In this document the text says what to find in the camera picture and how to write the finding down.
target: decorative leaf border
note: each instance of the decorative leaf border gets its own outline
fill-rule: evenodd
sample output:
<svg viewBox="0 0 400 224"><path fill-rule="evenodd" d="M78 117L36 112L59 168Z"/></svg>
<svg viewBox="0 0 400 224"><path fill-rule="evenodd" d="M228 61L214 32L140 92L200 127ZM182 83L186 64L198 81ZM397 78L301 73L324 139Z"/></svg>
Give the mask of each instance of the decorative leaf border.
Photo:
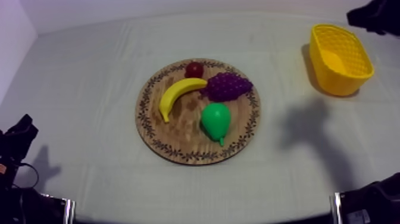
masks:
<svg viewBox="0 0 400 224"><path fill-rule="evenodd" d="M239 72L234 67L226 67L224 63L220 62L211 62L211 61L199 61L204 66L209 68L218 67L220 69L225 69L227 72L236 73ZM152 88L158 82L160 82L164 77L168 76L170 73L182 70L186 67L186 63L182 63L179 66L172 66L167 70L161 70L160 73L152 78L147 82L146 88L143 90L143 94L139 103L139 112L137 118L140 122L140 125L143 129L145 129L145 135L152 140L151 145L153 145L158 150L162 151L165 155L169 157L180 157L182 160L188 162L189 160L211 160L214 161L216 159L222 158L226 159L229 158L232 154L236 151L240 150L244 147L248 141L254 136L254 131L257 126L257 117L260 116L259 111L259 102L257 101L254 91L251 90L250 92L246 93L245 96L249 100L249 105L252 107L252 111L250 113L250 118L247 121L245 130L246 132L243 135L239 135L239 139L237 142L232 142L226 150L222 150L220 153L218 152L208 152L208 153L200 153L200 152L190 152L190 153L183 153L181 149L174 149L171 145L165 144L157 139L155 134L155 130L151 124L150 117L146 115L146 112L149 110L149 103L150 103L150 96L152 94Z"/></svg>

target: wooden plate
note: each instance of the wooden plate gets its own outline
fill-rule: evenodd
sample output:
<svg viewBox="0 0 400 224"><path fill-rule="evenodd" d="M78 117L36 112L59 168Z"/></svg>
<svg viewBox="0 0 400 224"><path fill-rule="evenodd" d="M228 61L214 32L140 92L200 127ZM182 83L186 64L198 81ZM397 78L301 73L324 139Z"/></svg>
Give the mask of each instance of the wooden plate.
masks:
<svg viewBox="0 0 400 224"><path fill-rule="evenodd" d="M198 91L181 96L173 105L170 122L164 123L158 111L160 99L168 87L185 78L185 68L192 61L204 65L204 79L219 72L246 78L238 69L216 60L194 58L170 64L142 88L136 103L136 126L148 147L162 158L187 165L213 164L236 155L252 139L260 123L260 98L253 87L237 100L224 102L232 116L224 147L211 141L200 128L201 111L210 101Z"/></svg>

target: yellow banana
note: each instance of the yellow banana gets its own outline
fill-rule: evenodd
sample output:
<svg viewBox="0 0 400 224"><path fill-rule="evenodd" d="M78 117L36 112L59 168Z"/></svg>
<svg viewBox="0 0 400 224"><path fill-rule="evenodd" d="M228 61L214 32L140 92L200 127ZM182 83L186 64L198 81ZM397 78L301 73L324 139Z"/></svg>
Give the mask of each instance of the yellow banana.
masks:
<svg viewBox="0 0 400 224"><path fill-rule="evenodd" d="M175 100L178 99L178 97L187 92L202 89L206 85L207 81L204 79L187 78L182 79L170 86L167 91L162 95L159 106L164 121L166 123L170 121L170 119L168 118L168 114L170 113L172 106L174 105Z"/></svg>

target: yellow basket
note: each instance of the yellow basket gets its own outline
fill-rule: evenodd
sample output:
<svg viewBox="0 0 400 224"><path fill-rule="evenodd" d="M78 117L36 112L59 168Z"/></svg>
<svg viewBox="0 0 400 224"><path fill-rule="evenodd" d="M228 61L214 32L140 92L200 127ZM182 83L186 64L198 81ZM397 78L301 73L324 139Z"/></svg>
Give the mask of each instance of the yellow basket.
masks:
<svg viewBox="0 0 400 224"><path fill-rule="evenodd" d="M318 84L332 95L353 94L374 74L373 65L358 38L331 24L312 28L310 56Z"/></svg>

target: white tablecloth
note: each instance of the white tablecloth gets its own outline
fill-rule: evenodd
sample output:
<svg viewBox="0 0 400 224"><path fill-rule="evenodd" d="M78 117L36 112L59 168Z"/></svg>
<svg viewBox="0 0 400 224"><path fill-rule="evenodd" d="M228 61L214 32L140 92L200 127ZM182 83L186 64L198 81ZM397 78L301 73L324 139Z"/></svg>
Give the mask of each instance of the white tablecloth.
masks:
<svg viewBox="0 0 400 224"><path fill-rule="evenodd" d="M353 98L327 97L312 87L307 69L311 27L324 22L188 14L42 35L0 106L0 128L25 113L33 117L39 134L25 162L40 172L37 190L76 200L84 219L269 223L328 212L331 193L400 170L400 40L350 28L376 74ZM160 158L135 126L143 84L160 68L193 57L234 65L261 97L255 138L212 166ZM17 183L34 178L21 169Z"/></svg>

